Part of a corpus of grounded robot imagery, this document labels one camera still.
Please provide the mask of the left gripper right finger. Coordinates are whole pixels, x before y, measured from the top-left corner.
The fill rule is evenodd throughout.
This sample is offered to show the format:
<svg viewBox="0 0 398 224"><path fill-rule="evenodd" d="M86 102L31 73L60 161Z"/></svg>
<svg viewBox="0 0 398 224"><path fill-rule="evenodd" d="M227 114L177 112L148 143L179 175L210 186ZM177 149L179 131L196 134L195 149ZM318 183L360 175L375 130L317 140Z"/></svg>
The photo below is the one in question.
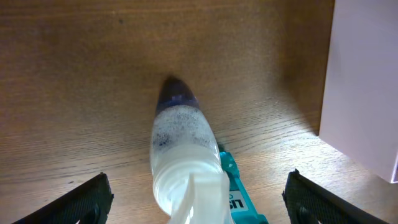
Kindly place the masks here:
<svg viewBox="0 0 398 224"><path fill-rule="evenodd" d="M289 173L282 197L292 224L387 224L302 176L298 170Z"/></svg>

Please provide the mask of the teal mouthwash bottle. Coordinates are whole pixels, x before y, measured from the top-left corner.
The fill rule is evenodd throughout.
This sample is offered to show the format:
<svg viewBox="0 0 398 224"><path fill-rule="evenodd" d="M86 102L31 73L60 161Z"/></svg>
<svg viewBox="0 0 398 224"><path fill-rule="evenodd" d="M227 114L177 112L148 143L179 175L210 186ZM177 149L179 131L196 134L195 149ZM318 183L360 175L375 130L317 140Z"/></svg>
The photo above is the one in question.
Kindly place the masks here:
<svg viewBox="0 0 398 224"><path fill-rule="evenodd" d="M238 166L230 152L220 152L222 169L229 177L229 207L235 224L268 224L259 214L240 179Z"/></svg>

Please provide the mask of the clear pump soap bottle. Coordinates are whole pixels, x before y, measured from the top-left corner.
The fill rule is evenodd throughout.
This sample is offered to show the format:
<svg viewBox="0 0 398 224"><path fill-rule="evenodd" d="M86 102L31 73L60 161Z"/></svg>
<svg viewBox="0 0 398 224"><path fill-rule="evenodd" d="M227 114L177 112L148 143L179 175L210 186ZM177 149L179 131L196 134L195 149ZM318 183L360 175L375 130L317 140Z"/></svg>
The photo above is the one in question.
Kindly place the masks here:
<svg viewBox="0 0 398 224"><path fill-rule="evenodd" d="M191 89L169 76L162 84L150 142L153 193L169 223L232 223L229 177Z"/></svg>

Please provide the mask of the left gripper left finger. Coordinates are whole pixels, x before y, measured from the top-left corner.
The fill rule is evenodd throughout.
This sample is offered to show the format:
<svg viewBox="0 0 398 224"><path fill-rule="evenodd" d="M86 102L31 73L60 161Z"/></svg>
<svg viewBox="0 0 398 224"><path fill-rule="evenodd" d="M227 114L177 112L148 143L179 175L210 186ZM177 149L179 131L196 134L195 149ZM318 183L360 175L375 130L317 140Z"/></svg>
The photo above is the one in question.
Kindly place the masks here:
<svg viewBox="0 0 398 224"><path fill-rule="evenodd" d="M102 172L16 223L102 224L113 199L108 176Z"/></svg>

